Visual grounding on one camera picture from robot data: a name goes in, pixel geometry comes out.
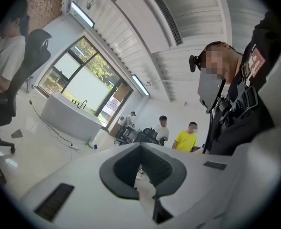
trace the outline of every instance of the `ceiling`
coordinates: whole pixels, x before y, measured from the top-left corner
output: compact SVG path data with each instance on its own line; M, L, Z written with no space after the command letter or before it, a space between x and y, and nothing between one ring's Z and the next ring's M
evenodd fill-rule
M94 29L131 74L153 82L146 86L151 98L198 108L200 72L191 73L188 59L213 41L224 41L243 52L253 28L266 8L259 0L163 0L170 10L183 44L151 53L135 25L115 0L74 0L95 22Z

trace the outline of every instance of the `black slot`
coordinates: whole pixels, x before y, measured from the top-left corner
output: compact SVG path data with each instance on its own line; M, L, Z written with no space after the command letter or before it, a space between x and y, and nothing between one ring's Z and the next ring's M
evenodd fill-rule
M216 162L211 162L211 161L207 161L204 165L208 166L210 168L218 169L218 170L224 170L227 166L226 164L221 164L221 163L216 163Z
M65 201L72 193L74 187L61 183L34 211L40 217L52 221Z

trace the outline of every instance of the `chair wheel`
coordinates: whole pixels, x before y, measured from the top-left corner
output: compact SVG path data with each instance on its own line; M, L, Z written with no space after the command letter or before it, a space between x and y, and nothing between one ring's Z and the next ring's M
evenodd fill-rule
M5 176L0 176L0 182L2 183L2 184L6 184L6 178L5 178Z
M10 148L10 152L11 152L12 154L14 154L14 153L16 152L16 149L15 149L14 146L12 146L12 147Z

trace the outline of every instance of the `faucet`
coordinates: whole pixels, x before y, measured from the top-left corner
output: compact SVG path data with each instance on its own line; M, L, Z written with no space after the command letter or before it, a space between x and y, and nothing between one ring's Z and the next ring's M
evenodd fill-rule
M87 106L87 102L88 102L88 101L87 101L87 100L84 100L84 101L82 102L82 104L80 105L80 108L82 108L82 105L83 105L84 102L85 102L85 106Z

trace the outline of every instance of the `glossy floor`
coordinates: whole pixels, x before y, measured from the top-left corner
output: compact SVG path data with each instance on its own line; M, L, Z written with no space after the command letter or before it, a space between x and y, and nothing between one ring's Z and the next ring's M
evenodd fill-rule
M70 142L61 139L36 114L36 112L41 113L46 100L36 90L27 94L22 88L16 98L17 116L9 125L1 127L1 139L13 142L16 147L16 152L12 155L10 148L0 146L0 167L7 180L5 188L17 200L36 183L66 163L83 155L116 148L113 143L114 138L103 130L98 132L93 141L98 146L97 150L91 149L81 140L58 131L80 151L71 149ZM21 130L23 137L11 138L11 134L18 129ZM136 181L136 187L140 193L140 202L149 216L152 216L154 207L152 196L155 189L145 174L140 181Z

